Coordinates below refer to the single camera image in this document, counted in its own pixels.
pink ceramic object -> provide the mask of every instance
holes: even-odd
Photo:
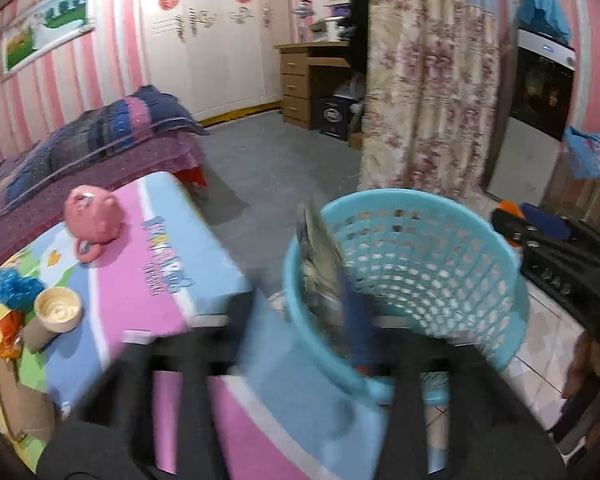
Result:
[[[102,254],[103,244],[120,236],[122,209],[113,193],[78,186],[64,202],[64,222],[75,237],[75,255],[84,264]]]

striped blanket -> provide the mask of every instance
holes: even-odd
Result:
[[[1,165],[0,218],[52,182],[172,130],[205,135],[174,96],[154,86],[85,112]]]

floral curtain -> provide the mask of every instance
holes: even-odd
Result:
[[[462,198],[487,157],[496,16],[465,0],[370,0],[360,189]]]

framed picture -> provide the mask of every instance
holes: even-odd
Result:
[[[42,0],[2,32],[5,78],[56,46],[95,28],[93,0]]]

small bowl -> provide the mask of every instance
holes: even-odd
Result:
[[[50,332],[69,332],[82,319],[80,297],[65,286],[53,286],[40,292],[33,303],[33,309],[42,325]]]

